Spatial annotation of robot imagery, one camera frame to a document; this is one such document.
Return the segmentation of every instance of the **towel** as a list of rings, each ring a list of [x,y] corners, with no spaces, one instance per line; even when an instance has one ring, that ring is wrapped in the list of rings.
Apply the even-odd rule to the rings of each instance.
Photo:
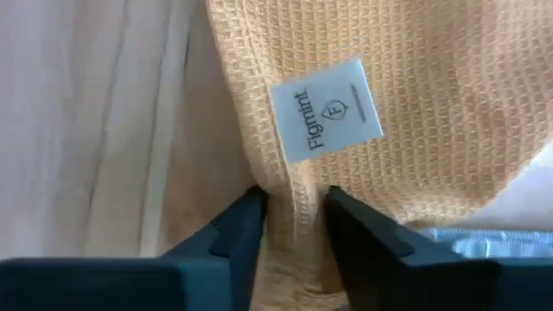
[[[271,194],[254,309],[345,301],[322,225],[337,185],[396,221],[483,207],[551,139],[550,0],[207,0],[257,182]],[[294,164],[270,88],[360,58],[385,138]]]

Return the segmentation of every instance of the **logo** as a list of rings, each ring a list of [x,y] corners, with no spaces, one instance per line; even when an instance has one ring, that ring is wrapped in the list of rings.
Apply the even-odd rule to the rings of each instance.
[[[308,90],[303,88],[303,92],[296,93],[294,98],[297,100],[298,111],[302,114],[303,122],[308,132],[308,146],[309,150],[324,147],[324,143],[321,141],[322,132],[324,128],[317,122],[315,118],[315,112],[313,106],[309,101]]]
[[[346,104],[341,101],[331,100],[325,105],[325,110],[321,115],[329,120],[338,121],[346,116],[347,108]]]

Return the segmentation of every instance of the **white label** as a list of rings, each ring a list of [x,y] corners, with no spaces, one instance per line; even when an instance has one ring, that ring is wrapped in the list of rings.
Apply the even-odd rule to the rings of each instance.
[[[288,162],[383,136],[361,60],[270,90]]]

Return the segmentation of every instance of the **yellow waffle towel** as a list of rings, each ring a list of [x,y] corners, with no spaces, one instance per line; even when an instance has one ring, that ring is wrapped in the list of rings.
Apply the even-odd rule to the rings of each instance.
[[[484,206],[553,132],[551,0],[207,0],[257,182],[272,194],[254,309],[344,301],[328,185],[401,223]],[[384,139],[288,164],[269,89],[360,57]]]

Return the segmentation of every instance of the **waffle weave fabric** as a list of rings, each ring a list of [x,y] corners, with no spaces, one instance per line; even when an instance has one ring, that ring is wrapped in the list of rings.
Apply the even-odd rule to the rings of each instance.
[[[271,194],[253,308],[345,301],[329,185],[416,225],[483,207],[553,133],[553,1],[207,0],[245,152]],[[385,138],[288,164],[270,88],[362,59]]]

